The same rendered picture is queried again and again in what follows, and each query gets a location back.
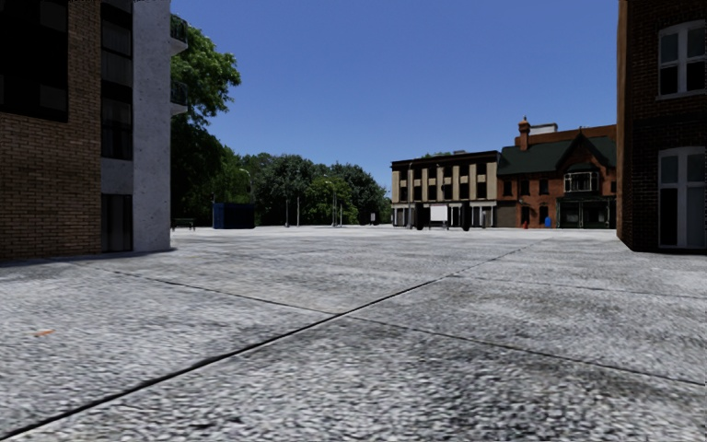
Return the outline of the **trees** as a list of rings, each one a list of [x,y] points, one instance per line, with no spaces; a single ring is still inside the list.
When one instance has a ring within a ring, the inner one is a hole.
[[[258,226],[284,225],[285,200],[289,223],[331,225],[331,186],[337,192],[336,222],[378,224],[391,220],[390,200],[383,186],[358,165],[317,164],[299,155],[239,155],[222,144],[207,127],[228,110],[229,89],[240,83],[236,58],[218,52],[199,29],[188,25],[187,50],[173,56],[171,78],[188,89],[186,112],[171,121],[171,215],[193,218],[198,226],[213,222],[213,203],[255,206]]]

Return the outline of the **black bus shelter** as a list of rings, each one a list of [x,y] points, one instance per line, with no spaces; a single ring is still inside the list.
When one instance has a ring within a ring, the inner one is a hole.
[[[461,204],[416,203],[413,224],[418,230],[440,225],[445,228],[461,227],[468,231],[472,224],[471,207],[468,202]]]

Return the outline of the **tan and dark building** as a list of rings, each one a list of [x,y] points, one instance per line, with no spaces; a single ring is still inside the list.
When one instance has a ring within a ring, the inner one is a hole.
[[[392,224],[407,227],[406,176],[409,163],[414,174],[414,205],[461,204],[471,207],[471,227],[495,227],[498,221],[497,162],[499,153],[457,151],[451,155],[420,157],[391,163]]]

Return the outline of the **blue booth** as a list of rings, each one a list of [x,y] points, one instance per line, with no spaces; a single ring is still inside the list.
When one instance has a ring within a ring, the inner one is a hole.
[[[253,204],[213,203],[214,229],[252,229],[255,227]]]

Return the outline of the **red brick green-roofed building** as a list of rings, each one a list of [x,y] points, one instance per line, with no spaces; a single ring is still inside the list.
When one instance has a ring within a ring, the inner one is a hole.
[[[518,124],[497,163],[499,227],[614,229],[616,126],[558,131],[555,123]]]

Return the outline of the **pale concrete building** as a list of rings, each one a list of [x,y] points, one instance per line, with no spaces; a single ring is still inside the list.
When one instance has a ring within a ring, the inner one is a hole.
[[[188,24],[170,0],[101,0],[101,249],[170,246],[170,123],[188,89],[172,81]]]

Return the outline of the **dark red brick building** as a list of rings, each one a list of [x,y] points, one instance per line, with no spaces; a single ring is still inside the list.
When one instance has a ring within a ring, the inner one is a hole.
[[[618,238],[707,255],[707,0],[618,5]]]

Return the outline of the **brown brick building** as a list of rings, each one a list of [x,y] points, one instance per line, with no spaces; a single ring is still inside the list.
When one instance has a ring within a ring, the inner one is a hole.
[[[0,0],[0,262],[101,249],[99,0]]]

